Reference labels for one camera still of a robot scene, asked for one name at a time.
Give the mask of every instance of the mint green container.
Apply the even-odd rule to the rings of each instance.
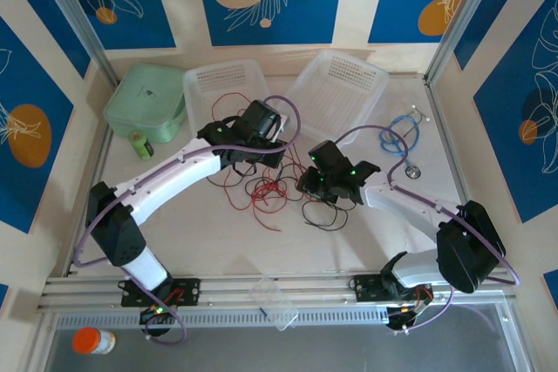
[[[173,139],[187,115],[183,76],[173,67],[135,64],[103,111],[114,133],[127,137],[139,129],[154,143]]]

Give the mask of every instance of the small green bottle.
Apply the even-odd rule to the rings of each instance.
[[[151,159],[154,151],[153,147],[151,147],[151,143],[149,143],[149,140],[146,137],[146,134],[140,130],[132,131],[128,134],[128,140],[142,160]]]

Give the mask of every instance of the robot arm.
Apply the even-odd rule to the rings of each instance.
[[[393,298],[420,284],[447,281],[466,293],[474,292],[498,265],[490,251],[459,222],[441,208],[449,210],[475,228],[488,242],[505,255],[505,249],[486,210],[469,201],[464,206],[420,196],[435,207],[414,199],[388,181],[385,172],[366,161],[355,166],[332,141],[324,141],[310,150],[316,167],[300,178],[297,189],[320,200],[335,204],[338,198],[385,210],[406,220],[437,245],[419,254],[397,254],[382,269],[381,281]]]
[[[147,247],[140,226],[175,195],[226,167],[249,162],[277,168],[284,151],[271,150],[285,145],[276,137],[286,121],[270,106],[254,101],[240,117],[207,124],[174,156],[140,176],[114,188],[98,183],[89,195],[86,225],[109,205],[113,208],[93,228],[93,239],[115,267],[122,267],[146,290],[164,299],[173,279]],[[196,153],[216,145],[227,147]]]

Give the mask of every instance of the orange bottle cap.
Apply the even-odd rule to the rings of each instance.
[[[97,348],[101,342],[101,333],[93,327],[84,327],[73,336],[71,345],[80,354],[89,354]]]

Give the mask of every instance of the plastic tray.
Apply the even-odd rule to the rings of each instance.
[[[366,121],[389,78],[374,64],[339,51],[322,50],[285,96],[301,113],[305,135],[317,141],[335,140]],[[281,109],[290,114],[288,108]],[[351,143],[357,135],[351,134],[339,145]]]
[[[249,102],[241,95],[250,102],[269,96],[269,88],[260,65],[250,59],[211,64],[187,71],[183,87],[193,135],[209,122],[238,115],[246,109]],[[228,93],[241,95],[223,97]]]

